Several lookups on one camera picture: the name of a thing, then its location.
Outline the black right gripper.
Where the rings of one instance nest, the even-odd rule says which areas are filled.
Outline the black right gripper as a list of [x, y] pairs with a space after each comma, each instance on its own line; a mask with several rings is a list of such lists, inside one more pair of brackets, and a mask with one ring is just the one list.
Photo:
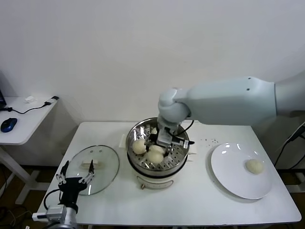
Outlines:
[[[157, 138], [158, 138], [157, 134], [150, 134], [149, 139], [145, 140], [144, 145], [145, 145], [146, 152], [148, 152], [150, 150], [150, 147], [152, 145], [157, 144]], [[173, 145], [172, 144], [170, 146], [168, 146], [166, 153], [167, 153], [168, 157], [171, 157], [173, 155]]]

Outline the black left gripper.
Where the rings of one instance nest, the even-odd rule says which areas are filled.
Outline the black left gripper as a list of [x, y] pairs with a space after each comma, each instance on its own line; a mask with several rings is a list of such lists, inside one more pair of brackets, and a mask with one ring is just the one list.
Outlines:
[[60, 204], [66, 207], [77, 207], [78, 195], [81, 191], [87, 188], [87, 183], [90, 183], [95, 176], [93, 159], [90, 162], [88, 174], [86, 177], [71, 177], [66, 178], [66, 172], [69, 166], [69, 160], [61, 168], [60, 172], [56, 174], [56, 179], [59, 183], [59, 190], [62, 192]]

